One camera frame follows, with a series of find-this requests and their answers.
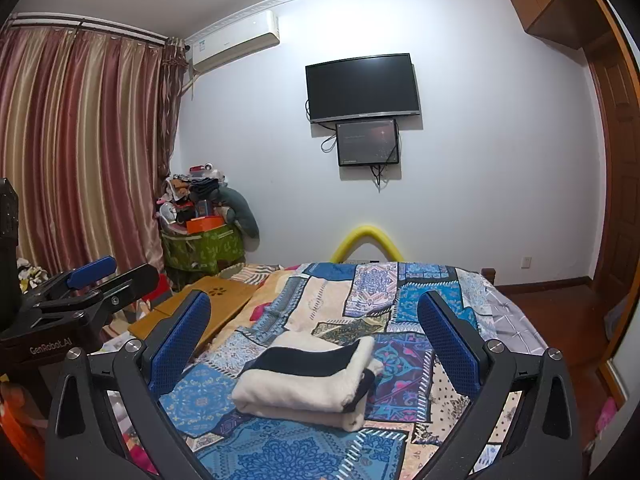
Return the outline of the blue patchwork bed quilt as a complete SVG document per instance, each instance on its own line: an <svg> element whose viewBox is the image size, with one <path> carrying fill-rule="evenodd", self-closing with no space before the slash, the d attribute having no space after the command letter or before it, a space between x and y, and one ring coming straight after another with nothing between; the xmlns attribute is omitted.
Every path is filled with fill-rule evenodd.
<svg viewBox="0 0 640 480"><path fill-rule="evenodd" d="M160 399L216 479L413 479L470 404L418 321L436 292L484 339L541 354L480 274L420 262L314 262L268 278Z"/></svg>

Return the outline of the striped red gold curtain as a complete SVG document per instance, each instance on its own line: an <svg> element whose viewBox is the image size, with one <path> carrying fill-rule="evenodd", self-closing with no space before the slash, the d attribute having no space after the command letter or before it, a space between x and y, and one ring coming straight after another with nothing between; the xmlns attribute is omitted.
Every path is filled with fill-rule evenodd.
<svg viewBox="0 0 640 480"><path fill-rule="evenodd" d="M161 266L155 203L174 151L186 47L83 27L1 34L1 173L20 255L51 273L103 256Z"/></svg>

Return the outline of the white and black sweater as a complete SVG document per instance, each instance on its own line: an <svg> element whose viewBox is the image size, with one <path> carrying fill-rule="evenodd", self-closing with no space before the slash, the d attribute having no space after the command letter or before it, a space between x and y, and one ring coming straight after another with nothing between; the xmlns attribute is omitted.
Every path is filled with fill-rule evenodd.
<svg viewBox="0 0 640 480"><path fill-rule="evenodd" d="M231 400L244 414L358 431L384 370L374 344L363 336L339 346L289 330L243 368Z"/></svg>

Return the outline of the grey plush toy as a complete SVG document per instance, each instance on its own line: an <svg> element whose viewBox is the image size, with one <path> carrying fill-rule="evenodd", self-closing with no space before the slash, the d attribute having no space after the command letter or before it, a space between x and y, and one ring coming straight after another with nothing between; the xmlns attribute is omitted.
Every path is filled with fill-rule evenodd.
<svg viewBox="0 0 640 480"><path fill-rule="evenodd" d="M247 200L228 185L218 188L218 203L226 207L227 219L234 223L249 238L259 237L259 228Z"/></svg>

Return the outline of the wooden lap desk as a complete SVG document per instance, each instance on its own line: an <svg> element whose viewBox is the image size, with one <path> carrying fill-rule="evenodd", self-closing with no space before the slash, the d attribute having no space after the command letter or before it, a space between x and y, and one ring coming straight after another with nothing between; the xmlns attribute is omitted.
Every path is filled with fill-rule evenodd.
<svg viewBox="0 0 640 480"><path fill-rule="evenodd" d="M128 328L131 336L145 340L165 320L179 321L180 336L200 335L193 354L201 353L206 344L244 307L257 285L208 276L161 302L140 321Z"/></svg>

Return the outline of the wooden door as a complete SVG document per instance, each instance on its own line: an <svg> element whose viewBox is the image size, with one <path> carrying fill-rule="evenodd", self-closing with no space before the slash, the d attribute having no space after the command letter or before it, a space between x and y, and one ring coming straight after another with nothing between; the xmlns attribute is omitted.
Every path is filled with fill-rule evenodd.
<svg viewBox="0 0 640 480"><path fill-rule="evenodd" d="M605 216L593 289L608 313L631 289L639 260L639 99L624 49L608 32L586 50L605 147Z"/></svg>

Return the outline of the wooden overhead cabinet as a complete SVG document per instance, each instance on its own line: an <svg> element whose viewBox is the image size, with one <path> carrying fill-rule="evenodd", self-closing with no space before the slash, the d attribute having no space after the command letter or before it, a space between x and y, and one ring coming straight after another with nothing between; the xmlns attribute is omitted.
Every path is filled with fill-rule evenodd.
<svg viewBox="0 0 640 480"><path fill-rule="evenodd" d="M580 49L608 30L597 0L511 0L524 30L564 47Z"/></svg>

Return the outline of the small black wall monitor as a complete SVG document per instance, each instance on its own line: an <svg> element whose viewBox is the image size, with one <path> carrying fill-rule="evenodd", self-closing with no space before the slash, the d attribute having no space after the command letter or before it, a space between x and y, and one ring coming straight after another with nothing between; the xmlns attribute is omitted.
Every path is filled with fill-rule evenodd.
<svg viewBox="0 0 640 480"><path fill-rule="evenodd" d="M399 162L395 119L366 119L336 125L337 160L340 167L386 166Z"/></svg>

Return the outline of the orange box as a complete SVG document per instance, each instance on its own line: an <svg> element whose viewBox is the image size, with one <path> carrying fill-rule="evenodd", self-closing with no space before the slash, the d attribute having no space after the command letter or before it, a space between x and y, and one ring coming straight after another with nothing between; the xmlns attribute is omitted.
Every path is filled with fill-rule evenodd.
<svg viewBox="0 0 640 480"><path fill-rule="evenodd" d="M218 229L225 224L221 216L196 217L186 222L186 230L189 234L196 234Z"/></svg>

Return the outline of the wall mounted black television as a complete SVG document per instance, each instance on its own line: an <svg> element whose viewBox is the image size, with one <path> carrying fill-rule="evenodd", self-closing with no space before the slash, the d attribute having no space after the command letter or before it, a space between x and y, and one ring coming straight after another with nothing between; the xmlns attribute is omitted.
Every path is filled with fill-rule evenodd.
<svg viewBox="0 0 640 480"><path fill-rule="evenodd" d="M312 122L421 113L408 53L344 58L305 67Z"/></svg>

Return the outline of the white air conditioner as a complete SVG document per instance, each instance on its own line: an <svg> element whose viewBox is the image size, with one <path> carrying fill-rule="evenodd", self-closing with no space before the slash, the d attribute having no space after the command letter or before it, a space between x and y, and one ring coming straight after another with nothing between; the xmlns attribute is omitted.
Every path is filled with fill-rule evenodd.
<svg viewBox="0 0 640 480"><path fill-rule="evenodd" d="M247 55L280 44L276 14L267 10L242 18L198 40L192 47L192 66L204 74Z"/></svg>

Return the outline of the green fabric storage box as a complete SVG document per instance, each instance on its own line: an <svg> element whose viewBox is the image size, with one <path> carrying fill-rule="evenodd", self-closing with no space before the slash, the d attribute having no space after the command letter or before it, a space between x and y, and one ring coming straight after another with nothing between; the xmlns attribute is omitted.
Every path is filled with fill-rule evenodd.
<svg viewBox="0 0 640 480"><path fill-rule="evenodd" d="M196 234L160 233L166 266L184 272L217 274L244 259L241 233L232 226Z"/></svg>

